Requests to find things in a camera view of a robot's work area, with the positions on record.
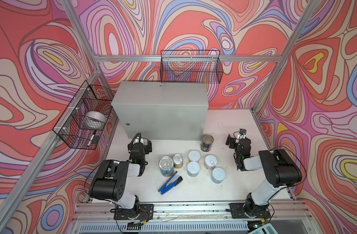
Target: cabinet top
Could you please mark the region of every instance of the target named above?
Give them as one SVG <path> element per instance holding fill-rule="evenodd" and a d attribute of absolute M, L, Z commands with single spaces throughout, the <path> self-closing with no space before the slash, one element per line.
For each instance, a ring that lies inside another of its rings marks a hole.
<path fill-rule="evenodd" d="M 206 108 L 206 84 L 121 82 L 112 106 Z"/>

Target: gray metal cabinet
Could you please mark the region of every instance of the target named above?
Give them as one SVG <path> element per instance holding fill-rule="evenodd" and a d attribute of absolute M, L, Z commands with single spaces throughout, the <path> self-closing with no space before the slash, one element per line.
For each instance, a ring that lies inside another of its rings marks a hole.
<path fill-rule="evenodd" d="M 121 83 L 111 103 L 128 138 L 200 140 L 209 103 L 205 84 Z"/>

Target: can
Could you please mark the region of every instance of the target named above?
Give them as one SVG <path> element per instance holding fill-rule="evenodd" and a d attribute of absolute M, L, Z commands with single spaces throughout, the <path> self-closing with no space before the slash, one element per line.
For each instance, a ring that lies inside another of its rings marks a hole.
<path fill-rule="evenodd" d="M 189 152 L 188 158 L 189 162 L 198 162 L 201 158 L 201 155 L 198 151 L 192 150 Z"/>
<path fill-rule="evenodd" d="M 216 167 L 217 159 L 213 155 L 208 155 L 204 158 L 204 167 L 212 170 Z"/>
<path fill-rule="evenodd" d="M 211 173 L 211 180 L 214 183 L 221 183 L 225 179 L 225 171 L 220 168 L 216 167 L 215 169 L 212 170 Z"/>
<path fill-rule="evenodd" d="M 173 160 L 168 156 L 164 156 L 159 161 L 160 171 L 163 176 L 169 177 L 173 175 L 174 167 L 173 167 Z"/>
<path fill-rule="evenodd" d="M 181 168 L 183 165 L 183 158 L 180 154 L 175 154 L 173 156 L 173 164 L 175 165 L 176 168 Z"/>
<path fill-rule="evenodd" d="M 200 173 L 200 165 L 197 162 L 189 162 L 187 165 L 187 174 L 196 177 Z"/>
<path fill-rule="evenodd" d="M 212 143 L 214 143 L 214 138 L 211 135 L 203 135 L 201 150 L 203 152 L 209 152 L 211 150 Z"/>

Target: vented panel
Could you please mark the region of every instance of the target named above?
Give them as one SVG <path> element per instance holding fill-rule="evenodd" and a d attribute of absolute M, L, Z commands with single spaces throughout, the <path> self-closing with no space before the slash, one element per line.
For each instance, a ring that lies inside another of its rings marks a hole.
<path fill-rule="evenodd" d="M 126 223 L 119 223 L 123 232 L 127 230 Z M 176 232 L 176 231 L 248 231 L 246 221 L 198 221 L 198 222 L 148 222 L 143 225 L 140 232 Z M 116 223 L 83 223 L 80 233 L 111 233 L 119 231 Z"/>

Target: wire basket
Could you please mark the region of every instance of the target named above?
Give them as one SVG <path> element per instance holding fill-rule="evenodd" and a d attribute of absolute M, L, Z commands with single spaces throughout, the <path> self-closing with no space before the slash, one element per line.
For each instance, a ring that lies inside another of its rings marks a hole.
<path fill-rule="evenodd" d="M 111 101 L 116 92 L 101 85 L 87 84 L 85 87 L 85 92 L 63 126 L 54 127 L 60 129 L 59 131 L 53 130 L 70 148 L 94 150 L 110 116 Z M 88 116 L 92 111 L 101 113 L 105 121 Z"/>
<path fill-rule="evenodd" d="M 223 76 L 219 54 L 219 50 L 161 51 L 161 82 L 219 84 Z"/>

